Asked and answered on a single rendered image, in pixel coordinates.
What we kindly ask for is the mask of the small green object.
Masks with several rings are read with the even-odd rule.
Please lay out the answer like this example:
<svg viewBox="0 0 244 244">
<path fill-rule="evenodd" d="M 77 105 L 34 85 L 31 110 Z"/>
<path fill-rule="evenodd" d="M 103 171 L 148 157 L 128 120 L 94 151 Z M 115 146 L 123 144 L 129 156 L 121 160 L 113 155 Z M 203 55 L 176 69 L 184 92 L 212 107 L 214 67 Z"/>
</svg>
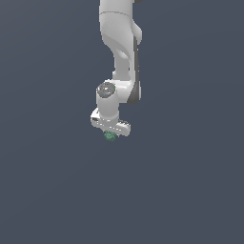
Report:
<svg viewBox="0 0 244 244">
<path fill-rule="evenodd" d="M 116 138 L 115 132 L 105 131 L 104 137 L 106 140 L 113 142 Z"/>
</svg>

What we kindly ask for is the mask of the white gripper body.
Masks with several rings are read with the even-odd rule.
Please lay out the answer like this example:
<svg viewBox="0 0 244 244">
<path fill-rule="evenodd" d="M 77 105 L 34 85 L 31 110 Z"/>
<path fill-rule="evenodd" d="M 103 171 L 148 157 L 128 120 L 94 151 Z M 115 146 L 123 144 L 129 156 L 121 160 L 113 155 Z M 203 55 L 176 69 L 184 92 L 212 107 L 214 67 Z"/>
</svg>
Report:
<svg viewBox="0 0 244 244">
<path fill-rule="evenodd" d="M 106 120 L 100 116 L 98 109 L 91 113 L 91 124 L 102 130 L 103 132 L 115 132 L 117 136 L 128 136 L 131 132 L 131 124 L 127 121 L 115 118 L 114 120 Z"/>
</svg>

